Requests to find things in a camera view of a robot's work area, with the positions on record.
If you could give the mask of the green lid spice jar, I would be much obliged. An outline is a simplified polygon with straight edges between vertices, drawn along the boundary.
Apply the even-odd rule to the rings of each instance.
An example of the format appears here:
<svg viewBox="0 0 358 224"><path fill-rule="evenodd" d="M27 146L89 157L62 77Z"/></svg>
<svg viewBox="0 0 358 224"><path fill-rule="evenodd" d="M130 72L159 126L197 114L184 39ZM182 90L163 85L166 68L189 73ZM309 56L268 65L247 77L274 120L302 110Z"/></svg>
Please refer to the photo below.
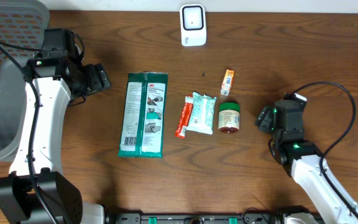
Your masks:
<svg viewBox="0 0 358 224"><path fill-rule="evenodd" d="M237 133L240 130L240 106L237 103L219 105L218 129L222 133Z"/></svg>

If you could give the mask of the orange tissue packet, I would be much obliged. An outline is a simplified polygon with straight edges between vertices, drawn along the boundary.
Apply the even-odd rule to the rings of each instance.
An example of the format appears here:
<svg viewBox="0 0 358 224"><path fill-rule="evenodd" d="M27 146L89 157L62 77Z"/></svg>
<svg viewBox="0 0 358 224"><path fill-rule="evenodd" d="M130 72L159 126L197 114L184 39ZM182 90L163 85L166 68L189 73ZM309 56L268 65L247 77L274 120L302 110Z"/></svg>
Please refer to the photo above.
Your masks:
<svg viewBox="0 0 358 224"><path fill-rule="evenodd" d="M223 82L221 85L221 95L223 95L223 96L229 95L231 88L232 88L233 79L234 79L234 71L226 70L224 78L223 78Z"/></svg>

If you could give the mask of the white teal snack packet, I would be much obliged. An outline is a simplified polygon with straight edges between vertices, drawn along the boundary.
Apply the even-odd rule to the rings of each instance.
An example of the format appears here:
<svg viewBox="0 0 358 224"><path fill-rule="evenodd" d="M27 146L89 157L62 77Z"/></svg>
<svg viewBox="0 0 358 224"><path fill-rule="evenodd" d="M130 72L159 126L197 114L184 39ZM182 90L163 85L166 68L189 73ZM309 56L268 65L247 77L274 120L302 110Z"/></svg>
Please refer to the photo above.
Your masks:
<svg viewBox="0 0 358 224"><path fill-rule="evenodd" d="M193 92L193 109L186 130L212 135L215 104L216 97Z"/></svg>

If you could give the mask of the green white barcode packet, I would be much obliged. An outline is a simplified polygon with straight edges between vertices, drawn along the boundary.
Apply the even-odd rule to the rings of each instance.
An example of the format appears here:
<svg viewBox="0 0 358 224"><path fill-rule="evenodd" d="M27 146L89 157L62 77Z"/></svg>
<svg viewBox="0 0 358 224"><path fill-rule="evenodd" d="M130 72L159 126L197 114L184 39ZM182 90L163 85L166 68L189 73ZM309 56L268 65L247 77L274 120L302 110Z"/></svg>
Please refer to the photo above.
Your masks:
<svg viewBox="0 0 358 224"><path fill-rule="evenodd" d="M167 83L167 73L128 74L119 157L162 157Z"/></svg>

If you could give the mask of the red white snack packet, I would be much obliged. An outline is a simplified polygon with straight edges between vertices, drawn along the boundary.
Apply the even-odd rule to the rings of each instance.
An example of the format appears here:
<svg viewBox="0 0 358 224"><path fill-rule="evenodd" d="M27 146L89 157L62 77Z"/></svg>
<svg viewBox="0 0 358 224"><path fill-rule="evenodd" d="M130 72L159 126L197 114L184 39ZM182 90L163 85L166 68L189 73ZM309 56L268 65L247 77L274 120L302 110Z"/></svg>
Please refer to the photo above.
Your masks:
<svg viewBox="0 0 358 224"><path fill-rule="evenodd" d="M193 109L193 95L186 95L185 104L180 114L180 120L175 130L176 137L181 139L185 138L186 129L190 121L192 109Z"/></svg>

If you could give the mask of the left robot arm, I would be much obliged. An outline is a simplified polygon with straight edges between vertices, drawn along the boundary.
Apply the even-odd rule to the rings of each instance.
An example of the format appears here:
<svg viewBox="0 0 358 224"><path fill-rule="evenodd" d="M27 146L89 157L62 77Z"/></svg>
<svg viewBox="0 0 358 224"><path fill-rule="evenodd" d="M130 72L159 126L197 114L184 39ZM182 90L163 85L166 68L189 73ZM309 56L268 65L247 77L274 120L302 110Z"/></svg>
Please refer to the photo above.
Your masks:
<svg viewBox="0 0 358 224"><path fill-rule="evenodd" d="M9 223L107 223L100 204L86 203L62 171L65 111L71 97L66 81L44 59L6 60L2 75L42 67L44 77L25 84L19 147L7 177L0 177L0 210Z"/></svg>

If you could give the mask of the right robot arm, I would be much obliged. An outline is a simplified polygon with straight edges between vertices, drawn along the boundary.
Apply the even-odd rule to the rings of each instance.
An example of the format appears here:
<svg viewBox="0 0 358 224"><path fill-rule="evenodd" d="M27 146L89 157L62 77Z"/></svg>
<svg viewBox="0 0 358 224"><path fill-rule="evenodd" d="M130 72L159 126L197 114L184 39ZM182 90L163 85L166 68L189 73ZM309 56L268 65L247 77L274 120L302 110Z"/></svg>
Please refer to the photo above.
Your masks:
<svg viewBox="0 0 358 224"><path fill-rule="evenodd" d="M306 192L325 223L358 223L358 204L335 178L323 153L302 136L285 139L285 129L274 123L277 116L275 108L266 106L255 121L260 131L272 135L272 157Z"/></svg>

